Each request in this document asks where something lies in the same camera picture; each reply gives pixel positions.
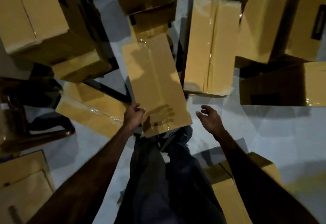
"person's left hand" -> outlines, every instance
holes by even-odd
[[[123,126],[131,133],[141,124],[145,113],[145,109],[139,108],[140,105],[139,103],[132,103],[124,113]]]

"person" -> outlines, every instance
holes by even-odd
[[[139,106],[128,107],[117,134],[55,191],[28,224],[92,223],[124,146],[141,123],[145,110]],[[196,114],[220,143],[252,223],[318,223],[238,146],[213,108],[202,106]],[[191,127],[182,127],[174,135],[165,148],[168,164],[156,146],[160,137],[135,143],[115,224],[226,223],[209,181],[187,148]]]

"shoe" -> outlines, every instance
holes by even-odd
[[[174,143],[181,143],[187,145],[188,141],[192,137],[192,127],[190,125],[181,127],[176,132],[171,134],[168,138],[160,139],[157,143],[157,147],[160,152],[168,152],[169,147]]]

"concrete floor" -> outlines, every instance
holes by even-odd
[[[121,55],[121,45],[130,43],[130,30],[117,0],[94,0],[100,10],[102,21],[112,49],[120,66],[119,70],[99,78],[97,81],[126,93],[124,82],[128,74]],[[188,0],[178,0],[176,21],[171,28],[173,41],[184,43],[185,20]],[[326,37],[323,37],[319,60],[326,60]],[[193,137],[189,141],[192,154],[209,165],[223,160],[219,144],[204,130],[195,111],[200,105],[211,105],[222,116],[226,129],[246,151],[254,151],[274,162],[284,184],[294,182],[304,176],[312,176],[326,170],[326,107],[259,107],[239,104],[239,72],[235,70],[233,90],[229,98],[210,99],[190,97],[187,101],[193,119]],[[28,109],[29,118],[47,110]],[[106,142],[107,138],[94,133],[89,128],[73,122],[76,135],[46,144],[45,155],[59,187],[84,162],[93,156]],[[117,201],[129,179],[129,162],[133,152],[134,139],[130,138],[125,147],[104,202],[94,223],[113,223],[118,211]],[[322,194],[297,194],[300,201],[320,220],[326,223],[326,190]]]

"person's right arm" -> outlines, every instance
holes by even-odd
[[[253,224],[318,223],[290,193],[276,183],[239,147],[210,106],[196,112],[204,128],[221,145]]]

